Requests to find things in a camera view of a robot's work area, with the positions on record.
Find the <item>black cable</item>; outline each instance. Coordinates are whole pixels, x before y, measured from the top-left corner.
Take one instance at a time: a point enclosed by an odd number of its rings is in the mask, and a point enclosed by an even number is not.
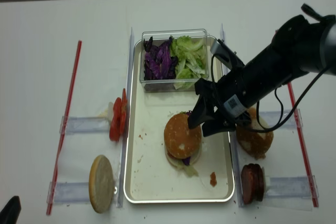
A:
[[[304,92],[301,94],[301,96],[299,97],[299,99],[297,100],[297,102],[294,104],[293,108],[291,109],[291,111],[288,113],[288,115],[279,123],[277,123],[276,125],[274,125],[271,128],[266,128],[265,130],[256,130],[256,129],[251,129],[249,127],[245,127],[244,125],[240,125],[235,119],[232,118],[232,116],[226,111],[226,109],[224,108],[224,106],[221,103],[221,100],[219,98],[218,95],[218,91],[216,88],[216,83],[215,83],[215,79],[214,79],[214,73],[213,73],[213,61],[214,61],[214,57],[216,57],[218,54],[214,54],[211,58],[211,78],[212,78],[212,83],[214,85],[214,90],[215,90],[215,95],[216,95],[216,99],[217,99],[217,103],[218,103],[218,109],[220,110],[221,113],[223,113],[224,117],[230,121],[231,123],[236,123],[238,126],[242,127],[243,129],[247,130],[247,131],[251,131],[251,132],[257,132],[257,133],[268,133],[271,131],[274,131],[278,128],[280,128],[281,126],[283,126],[288,119],[290,119],[290,117],[293,115],[295,109],[297,108],[297,106],[299,105],[299,103],[301,102],[301,100],[303,99],[303,97],[307,94],[307,92],[310,90],[310,88],[315,84],[315,82],[325,73],[327,72],[331,67],[333,67],[336,64],[336,60],[333,61],[332,63],[330,63],[328,66],[326,66],[321,72],[319,72],[315,78],[308,84],[308,86],[306,87],[306,89],[304,90]]]
[[[275,98],[276,98],[276,99],[279,101],[279,103],[280,103],[281,111],[280,111],[280,118],[279,118],[279,121],[278,121],[275,125],[277,125],[277,124],[279,124],[279,123],[281,122],[281,119],[282,119],[282,117],[283,117],[283,107],[284,107],[283,103],[280,101],[280,99],[279,99],[279,97],[278,97],[278,95],[277,95],[277,90],[278,90],[278,88],[276,88],[276,89],[274,90],[274,95],[275,95]],[[264,126],[262,126],[262,124],[261,124],[260,121],[259,121],[259,103],[260,103],[260,101],[257,102],[257,121],[258,121],[259,125],[260,125],[264,130],[267,130],[267,128],[264,127]]]

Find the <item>top bun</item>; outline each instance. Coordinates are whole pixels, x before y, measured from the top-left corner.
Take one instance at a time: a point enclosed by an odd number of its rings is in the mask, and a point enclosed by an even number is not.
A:
[[[201,145],[201,127],[190,130],[188,115],[176,114],[169,119],[164,129],[164,144],[167,151],[176,158],[187,158],[193,155]]]

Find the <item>crumb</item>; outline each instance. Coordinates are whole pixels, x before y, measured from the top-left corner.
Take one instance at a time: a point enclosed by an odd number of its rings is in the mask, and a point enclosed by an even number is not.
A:
[[[138,163],[140,163],[141,162],[141,159],[143,158],[143,155],[140,157],[140,159],[138,159]]]
[[[215,172],[210,174],[210,185],[212,185],[213,187],[215,187],[217,185]]]

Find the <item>burger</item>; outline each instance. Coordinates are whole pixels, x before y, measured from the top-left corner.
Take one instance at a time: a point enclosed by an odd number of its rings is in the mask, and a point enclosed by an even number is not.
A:
[[[184,169],[188,176],[198,176],[193,164],[202,150],[202,131],[198,126],[188,127],[190,112],[176,114],[169,119],[164,129],[165,154],[169,163],[177,169]]]
[[[255,108],[249,108],[247,112],[251,118],[251,124],[249,127],[255,130],[263,130],[263,127],[269,128],[267,122],[260,116],[259,122],[257,120],[257,110]],[[255,159],[265,158],[265,153],[271,147],[274,134],[273,131],[268,133],[257,133],[248,131],[240,126],[236,128],[237,141],[240,146]]]

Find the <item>plastic bin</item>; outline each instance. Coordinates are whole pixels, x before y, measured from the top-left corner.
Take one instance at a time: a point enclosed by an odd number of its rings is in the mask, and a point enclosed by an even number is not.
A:
[[[208,78],[208,69],[209,69],[209,45],[207,44],[207,36],[205,29],[193,29],[193,30],[175,30],[175,31],[153,31],[153,32],[144,32],[142,34],[142,41],[148,41],[153,37],[153,45],[159,46],[163,42],[169,39],[172,36],[173,39],[177,39],[181,36],[189,36],[191,39],[196,42],[203,40],[204,50],[205,50],[205,74],[203,75],[204,79]],[[195,90],[194,84],[199,78],[193,79],[167,79],[167,80],[145,80],[144,71],[145,71],[145,54],[144,46],[142,43],[142,52],[141,52],[141,69],[140,69],[140,83],[142,84],[145,92],[167,92],[167,91],[187,91]]]

